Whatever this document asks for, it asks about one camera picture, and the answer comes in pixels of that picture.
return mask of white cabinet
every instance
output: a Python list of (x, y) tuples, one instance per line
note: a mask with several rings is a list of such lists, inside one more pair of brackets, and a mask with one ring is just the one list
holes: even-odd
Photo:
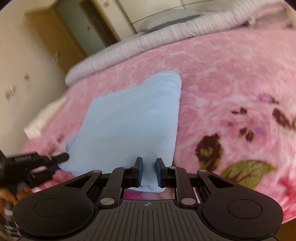
[(118, 0), (131, 23), (158, 12), (182, 6), (181, 0)]
[(196, 2), (196, 3), (193, 3), (193, 4), (188, 4), (188, 5), (185, 5), (185, 8), (188, 9), (188, 10), (195, 10), (197, 12), (203, 12), (207, 9), (207, 7), (210, 5), (210, 4), (213, 4), (214, 1), (210, 0), (210, 1), (207, 1), (207, 2)]
[(193, 3), (197, 3), (197, 2), (204, 2), (204, 1), (205, 0), (182, 0), (182, 2), (183, 2), (184, 5), (193, 4)]

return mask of door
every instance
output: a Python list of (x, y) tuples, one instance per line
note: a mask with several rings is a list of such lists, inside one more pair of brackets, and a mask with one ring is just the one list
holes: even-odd
[(81, 0), (60, 0), (54, 8), (89, 56), (106, 48), (106, 45), (85, 14), (80, 2)]
[(112, 31), (105, 23), (104, 19), (90, 0), (85, 0), (80, 2), (81, 7), (85, 11), (86, 15), (93, 23), (98, 35), (101, 37), (102, 41), (106, 46), (110, 46), (117, 43)]
[(36, 30), (46, 49), (66, 74), (68, 70), (86, 57), (75, 37), (65, 26), (55, 9), (43, 9), (25, 14)]

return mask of metal rivet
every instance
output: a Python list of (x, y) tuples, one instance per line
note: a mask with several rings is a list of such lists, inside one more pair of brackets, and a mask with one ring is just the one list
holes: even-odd
[(195, 204), (195, 200), (193, 198), (183, 198), (181, 203), (183, 203), (184, 205), (193, 205)]
[(106, 197), (106, 198), (103, 198), (100, 203), (103, 204), (103, 205), (111, 205), (113, 204), (115, 201), (113, 198), (109, 198), (109, 197)]

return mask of light blue towel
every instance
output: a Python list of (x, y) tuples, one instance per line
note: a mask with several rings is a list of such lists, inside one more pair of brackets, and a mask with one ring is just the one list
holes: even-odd
[(155, 160), (171, 166), (177, 136), (181, 78), (174, 72), (152, 75), (140, 86), (93, 100), (80, 131), (67, 144), (70, 159), (59, 167), (78, 176), (94, 169), (110, 173), (143, 158), (138, 191), (162, 192)]

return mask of finger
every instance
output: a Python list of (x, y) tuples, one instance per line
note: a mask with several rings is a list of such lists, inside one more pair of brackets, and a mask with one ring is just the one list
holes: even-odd
[(17, 198), (14, 195), (12, 195), (12, 193), (8, 189), (6, 189), (6, 188), (2, 188), (0, 190), (0, 198), (1, 199), (4, 199), (7, 202), (13, 203), (14, 205), (18, 201)]
[(4, 200), (0, 199), (0, 214), (4, 216)]
[(28, 194), (26, 194), (25, 192), (18, 192), (16, 194), (16, 197), (17, 197), (18, 200), (21, 200), (21, 199), (23, 199), (26, 196), (28, 196)]
[(30, 194), (32, 194), (33, 192), (32, 192), (32, 190), (31, 190), (30, 187), (25, 186), (25, 187), (24, 187), (24, 193), (26, 193), (27, 195), (30, 195)]

